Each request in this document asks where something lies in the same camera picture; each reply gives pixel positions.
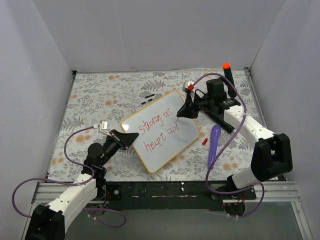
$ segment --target red cap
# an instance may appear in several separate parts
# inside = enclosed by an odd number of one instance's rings
[[[205,145],[207,142],[208,142],[208,138],[206,138],[206,139],[203,141],[202,145]]]
[[[194,89],[195,88],[195,86],[193,86],[192,84],[190,84],[189,86],[188,86],[188,89],[191,91],[192,89]]]
[[[223,69],[229,69],[230,68],[230,63],[229,62],[225,62],[223,65],[222,65]]]

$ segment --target table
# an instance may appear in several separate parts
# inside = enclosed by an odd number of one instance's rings
[[[51,158],[48,179],[73,182],[82,167],[69,162],[64,156],[64,144],[70,134],[90,127],[101,120],[108,121],[109,129],[121,130],[120,122],[131,114],[132,102],[150,94],[157,99],[163,94],[177,89],[181,95],[183,83],[195,81],[208,72],[223,74],[215,70],[179,70],[156,72],[120,72],[120,73],[77,73],[63,117],[61,129]],[[254,97],[243,70],[233,70],[235,87],[247,105],[247,111],[261,122]],[[197,87],[206,91],[205,78]],[[207,173],[207,161],[210,143],[202,145],[215,124],[204,113],[199,113],[196,123],[200,128],[200,138],[180,155],[154,174],[147,172],[133,147],[127,151],[118,151],[105,165],[105,179],[111,182],[126,181],[203,181]],[[230,138],[222,131],[218,151]],[[106,136],[91,129],[75,135],[68,143],[67,153],[73,160],[83,163],[88,146],[92,143],[104,143]],[[225,180],[250,165],[253,149],[238,135],[215,163],[209,180]]]

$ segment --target purple marker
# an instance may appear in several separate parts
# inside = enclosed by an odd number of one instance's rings
[[[217,148],[218,148],[218,141],[221,134],[221,127],[219,125],[214,125],[211,130],[211,146],[210,146],[210,152],[209,152],[209,158],[208,158],[208,168],[214,161],[216,154],[217,154]]]

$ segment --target wooden frame of whiteboard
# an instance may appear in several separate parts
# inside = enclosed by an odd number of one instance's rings
[[[130,116],[125,117],[125,118],[121,121],[121,123],[120,123],[120,126],[121,126],[122,130],[123,130],[125,133],[127,133],[126,130],[124,129],[124,127],[123,127],[123,122],[124,122],[125,120],[131,118],[133,115],[135,115],[135,114],[137,114],[138,112],[142,111],[143,109],[149,107],[150,105],[156,103],[157,101],[159,101],[160,99],[164,98],[165,96],[169,95],[170,93],[172,93],[172,92],[174,92],[174,91],[179,94],[181,100],[184,102],[184,99],[183,99],[183,97],[181,96],[180,92],[178,92],[178,91],[175,90],[175,89],[174,89],[174,90],[171,90],[170,92],[166,93],[165,95],[159,97],[156,101],[154,101],[154,102],[152,102],[152,103],[144,106],[143,108],[141,108],[141,109],[139,109],[138,111],[134,112],[134,113],[131,114]],[[152,172],[151,172],[151,171],[148,169],[148,167],[147,167],[145,161],[143,160],[142,156],[141,156],[140,153],[137,151],[136,147],[135,147],[134,145],[132,145],[133,148],[134,148],[134,150],[135,150],[135,152],[136,152],[136,154],[139,156],[141,162],[143,163],[143,165],[144,165],[145,169],[148,171],[148,173],[154,174],[154,173],[158,172],[164,165],[166,165],[168,162],[170,162],[172,159],[174,159],[176,156],[178,156],[181,152],[183,152],[187,147],[189,147],[191,144],[193,144],[193,143],[200,137],[199,127],[198,127],[198,125],[197,125],[197,123],[196,123],[196,121],[195,121],[194,119],[193,119],[193,122],[194,122],[196,128],[197,128],[198,131],[199,131],[199,135],[198,135],[193,141],[191,141],[187,146],[185,146],[181,151],[179,151],[176,155],[174,155],[171,159],[169,159],[168,161],[166,161],[162,166],[160,166],[160,167],[159,167],[157,170],[155,170],[155,171],[152,171]]]

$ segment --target whiteboard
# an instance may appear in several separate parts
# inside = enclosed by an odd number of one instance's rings
[[[193,119],[180,117],[175,123],[183,104],[180,93],[173,90],[121,122],[125,133],[139,133],[133,147],[151,174],[200,136]]]

